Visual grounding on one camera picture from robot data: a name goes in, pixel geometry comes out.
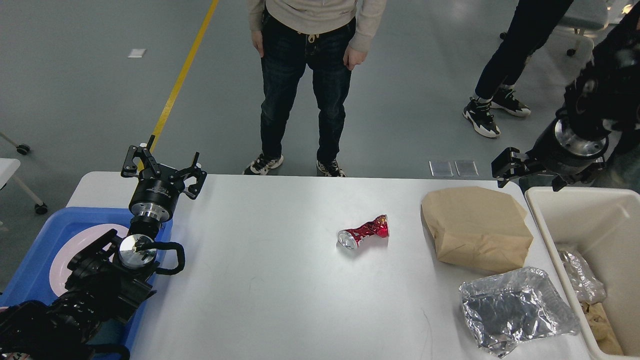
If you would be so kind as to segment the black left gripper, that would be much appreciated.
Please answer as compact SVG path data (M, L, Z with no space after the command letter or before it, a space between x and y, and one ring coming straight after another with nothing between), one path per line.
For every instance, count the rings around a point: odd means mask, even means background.
M208 173L198 162L201 154L199 152L194 153L192 164L182 170L160 169L160 164L150 151L155 138L155 135L151 135L146 143L129 146L120 176L139 180L128 205L131 214L166 223L173 219L180 194L196 199ZM195 179L195 183L186 185L189 179Z

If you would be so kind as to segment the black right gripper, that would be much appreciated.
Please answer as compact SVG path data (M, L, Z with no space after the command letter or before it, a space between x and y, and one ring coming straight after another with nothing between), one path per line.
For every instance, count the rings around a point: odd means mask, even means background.
M594 182L607 167L600 158L609 146L608 137L585 139L567 121L555 119L535 141L531 155L508 146L491 162L491 173L502 189L509 182L541 173L544 167L557 174L551 188L559 192L567 185Z

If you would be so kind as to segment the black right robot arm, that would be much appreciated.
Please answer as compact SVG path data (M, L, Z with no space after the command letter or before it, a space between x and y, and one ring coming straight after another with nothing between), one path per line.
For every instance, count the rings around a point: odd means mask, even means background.
M535 174L551 174L555 192L590 183L606 168L610 134L639 128L639 31L610 33L604 44L567 85L532 148L509 146L491 162L499 188Z

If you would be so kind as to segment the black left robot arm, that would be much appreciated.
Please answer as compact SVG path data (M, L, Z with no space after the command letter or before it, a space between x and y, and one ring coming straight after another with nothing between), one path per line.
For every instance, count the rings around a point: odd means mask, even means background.
M185 249L176 242L158 241L185 194L196 199L207 173L199 164L181 170L157 162L150 147L155 137L131 145L121 177L137 178L128 205L132 214L126 236L115 228L78 251L67 264L70 276L65 292L50 305L27 300L1 312L1 358L29 360L91 360L96 354L130 358L123 344L92 344L103 323L128 323L155 291L151 276L173 276L183 271Z

